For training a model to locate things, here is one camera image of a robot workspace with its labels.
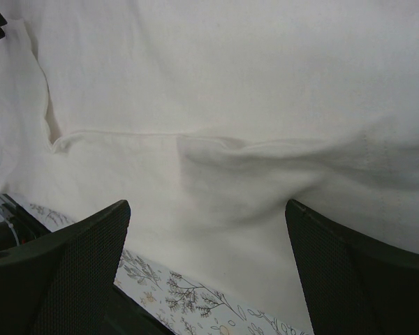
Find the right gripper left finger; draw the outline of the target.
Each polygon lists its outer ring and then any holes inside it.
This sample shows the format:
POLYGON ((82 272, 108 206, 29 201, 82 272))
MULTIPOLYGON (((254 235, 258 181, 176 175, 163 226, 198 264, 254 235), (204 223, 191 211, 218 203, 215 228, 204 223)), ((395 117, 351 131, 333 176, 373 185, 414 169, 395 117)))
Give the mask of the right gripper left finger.
POLYGON ((120 200, 0 251, 0 334, 99 334, 130 216, 120 200))

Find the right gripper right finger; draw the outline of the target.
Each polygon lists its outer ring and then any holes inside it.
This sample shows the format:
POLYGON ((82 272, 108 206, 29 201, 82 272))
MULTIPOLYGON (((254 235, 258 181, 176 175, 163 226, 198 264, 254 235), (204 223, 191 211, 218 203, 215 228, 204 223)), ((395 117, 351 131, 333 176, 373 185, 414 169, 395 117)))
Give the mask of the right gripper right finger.
POLYGON ((290 200, 286 224, 315 334, 419 334, 419 255, 290 200))

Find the white t shirt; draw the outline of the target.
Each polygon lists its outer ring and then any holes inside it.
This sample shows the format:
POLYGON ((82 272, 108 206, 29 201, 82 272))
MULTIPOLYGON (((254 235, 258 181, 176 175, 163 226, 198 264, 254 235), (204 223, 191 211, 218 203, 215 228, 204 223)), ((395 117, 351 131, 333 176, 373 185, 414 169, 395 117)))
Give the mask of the white t shirt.
POLYGON ((419 253, 419 1, 0 1, 0 192, 310 329, 295 199, 419 253))

